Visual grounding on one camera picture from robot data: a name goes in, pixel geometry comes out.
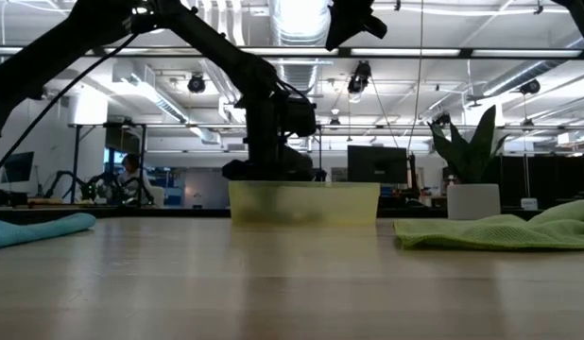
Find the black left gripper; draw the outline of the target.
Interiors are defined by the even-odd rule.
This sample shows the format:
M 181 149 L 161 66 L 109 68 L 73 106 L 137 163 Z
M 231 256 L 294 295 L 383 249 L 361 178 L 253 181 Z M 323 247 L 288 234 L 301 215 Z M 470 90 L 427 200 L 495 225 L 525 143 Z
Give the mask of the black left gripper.
M 247 108 L 244 143 L 248 147 L 248 158 L 226 163 L 222 167 L 224 178 L 262 181 L 313 179 L 311 159 L 287 144 L 292 133 L 282 129 L 286 99 L 268 99 Z

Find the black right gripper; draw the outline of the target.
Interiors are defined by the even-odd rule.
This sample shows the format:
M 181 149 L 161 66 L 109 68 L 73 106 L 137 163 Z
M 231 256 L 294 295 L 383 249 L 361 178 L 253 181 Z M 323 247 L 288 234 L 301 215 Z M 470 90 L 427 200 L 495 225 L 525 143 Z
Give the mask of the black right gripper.
M 387 34 L 387 25 L 373 16 L 373 0 L 332 0 L 329 11 L 330 23 L 325 49 L 333 51 L 339 45 L 362 30 L 382 40 Z

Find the yellow translucent plastic bin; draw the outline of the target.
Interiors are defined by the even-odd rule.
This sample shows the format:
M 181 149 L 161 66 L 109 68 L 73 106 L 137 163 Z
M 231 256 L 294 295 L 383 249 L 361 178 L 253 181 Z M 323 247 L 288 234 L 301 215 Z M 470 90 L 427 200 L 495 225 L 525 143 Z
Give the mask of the yellow translucent plastic bin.
M 365 226 L 377 218 L 380 185 L 355 182 L 231 181 L 230 210 L 307 209 L 323 213 L 327 220 L 310 227 Z

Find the lime green microfiber towel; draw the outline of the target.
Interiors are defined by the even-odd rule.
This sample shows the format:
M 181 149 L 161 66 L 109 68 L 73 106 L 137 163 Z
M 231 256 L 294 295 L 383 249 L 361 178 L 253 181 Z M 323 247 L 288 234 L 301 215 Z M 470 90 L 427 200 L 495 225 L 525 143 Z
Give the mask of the lime green microfiber towel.
M 558 205 L 528 220 L 513 214 L 466 221 L 400 219 L 393 228 L 404 248 L 584 250 L 584 200 Z

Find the teal microfiber towel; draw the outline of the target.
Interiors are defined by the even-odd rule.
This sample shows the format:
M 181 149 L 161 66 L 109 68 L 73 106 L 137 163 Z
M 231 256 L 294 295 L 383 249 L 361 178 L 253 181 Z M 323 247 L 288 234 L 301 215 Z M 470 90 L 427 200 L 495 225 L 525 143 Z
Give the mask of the teal microfiber towel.
M 96 218 L 87 213 L 74 213 L 35 224 L 14 224 L 0 219 L 0 248 L 89 230 L 95 223 Z

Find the overhead light bar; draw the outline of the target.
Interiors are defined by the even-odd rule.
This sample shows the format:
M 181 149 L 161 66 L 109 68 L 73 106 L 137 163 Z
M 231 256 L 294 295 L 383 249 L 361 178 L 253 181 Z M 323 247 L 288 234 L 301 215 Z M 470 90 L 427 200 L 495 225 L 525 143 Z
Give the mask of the overhead light bar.
M 19 52 L 21 46 L 0 46 L 0 57 Z M 247 53 L 266 58 L 342 59 L 484 59 L 484 60 L 584 60 L 584 49 L 491 49 L 491 48 L 384 48 L 341 47 L 327 51 L 320 47 L 241 47 Z M 119 53 L 131 58 L 198 58 L 192 47 L 125 47 Z

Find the large black computer monitor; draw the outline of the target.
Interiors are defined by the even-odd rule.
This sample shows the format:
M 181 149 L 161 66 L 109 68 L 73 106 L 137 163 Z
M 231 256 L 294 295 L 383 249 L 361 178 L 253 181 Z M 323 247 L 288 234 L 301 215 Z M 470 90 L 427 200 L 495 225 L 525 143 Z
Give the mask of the large black computer monitor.
M 407 184 L 405 148 L 349 145 L 348 181 L 381 184 Z

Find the snake plant in white pot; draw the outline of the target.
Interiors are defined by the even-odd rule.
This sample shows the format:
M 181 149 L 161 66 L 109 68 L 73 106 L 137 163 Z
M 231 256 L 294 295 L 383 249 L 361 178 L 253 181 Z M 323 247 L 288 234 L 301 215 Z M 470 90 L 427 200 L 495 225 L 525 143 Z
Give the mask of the snake plant in white pot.
M 497 143 L 495 137 L 496 107 L 487 109 L 480 118 L 472 138 L 467 141 L 454 124 L 449 125 L 451 139 L 443 129 L 429 123 L 434 148 L 447 161 L 457 184 L 447 187 L 447 213 L 452 220 L 477 220 L 501 213 L 498 184 L 486 183 L 484 175 L 507 136 Z

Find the black office partition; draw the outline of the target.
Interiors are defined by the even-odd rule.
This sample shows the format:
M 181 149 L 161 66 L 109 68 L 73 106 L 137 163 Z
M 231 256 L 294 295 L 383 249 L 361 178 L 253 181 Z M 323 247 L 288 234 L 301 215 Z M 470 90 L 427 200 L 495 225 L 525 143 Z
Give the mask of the black office partition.
M 540 209 L 584 198 L 584 156 L 501 156 L 489 177 L 499 185 L 504 208 L 519 208 L 523 198 L 535 198 Z

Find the small black monitor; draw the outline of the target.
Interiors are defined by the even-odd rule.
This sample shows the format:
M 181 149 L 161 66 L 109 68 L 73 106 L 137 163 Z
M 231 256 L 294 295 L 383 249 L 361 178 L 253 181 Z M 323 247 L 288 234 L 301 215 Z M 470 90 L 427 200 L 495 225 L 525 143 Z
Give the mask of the small black monitor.
M 34 153 L 11 154 L 3 166 L 2 183 L 29 181 L 33 166 Z

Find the black workstation frame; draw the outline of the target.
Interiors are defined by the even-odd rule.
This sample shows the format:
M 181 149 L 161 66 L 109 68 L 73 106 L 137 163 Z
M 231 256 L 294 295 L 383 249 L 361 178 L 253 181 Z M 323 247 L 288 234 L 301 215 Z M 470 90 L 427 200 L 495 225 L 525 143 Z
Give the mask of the black workstation frame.
M 78 173 L 78 160 L 79 160 L 79 147 L 80 142 L 82 140 L 81 131 L 84 128 L 88 128 L 88 132 L 91 132 L 95 128 L 118 128 L 119 130 L 123 130 L 125 128 L 139 128 L 141 133 L 141 144 L 139 148 L 139 163 L 140 163 L 140 171 L 139 171 L 139 178 L 137 181 L 139 182 L 139 188 L 145 190 L 144 184 L 144 169 L 145 166 L 145 154 L 146 154 L 146 139 L 147 139 L 147 130 L 148 124 L 144 123 L 114 123 L 114 122 L 107 122 L 102 124 L 73 124 L 70 125 L 70 128 L 74 128 L 76 130 L 75 133 L 75 145 L 74 145 L 74 158 L 73 158 L 73 175 L 72 175 L 72 183 L 70 186 L 70 203 L 74 204 L 76 202 L 76 191 L 77 186 L 80 184 L 79 177 L 77 176 Z

